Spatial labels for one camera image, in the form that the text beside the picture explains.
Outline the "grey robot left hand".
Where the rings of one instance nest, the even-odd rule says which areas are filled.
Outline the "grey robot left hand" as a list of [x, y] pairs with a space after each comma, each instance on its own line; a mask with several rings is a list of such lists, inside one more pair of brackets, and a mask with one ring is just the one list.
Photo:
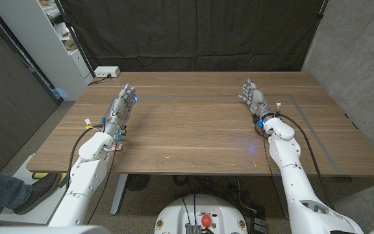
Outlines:
[[137, 101], [135, 87], [129, 87], [129, 83], [125, 84], [108, 109], [103, 132], [112, 137], [116, 134], [125, 135], [127, 122]]

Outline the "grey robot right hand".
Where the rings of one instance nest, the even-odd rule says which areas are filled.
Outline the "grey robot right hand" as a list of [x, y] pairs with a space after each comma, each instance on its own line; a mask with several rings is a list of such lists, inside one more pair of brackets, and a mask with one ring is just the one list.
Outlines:
[[247, 83], [242, 87], [242, 94], [238, 97], [249, 106], [251, 113], [260, 119], [268, 120], [273, 117], [263, 93], [250, 78], [247, 78]]

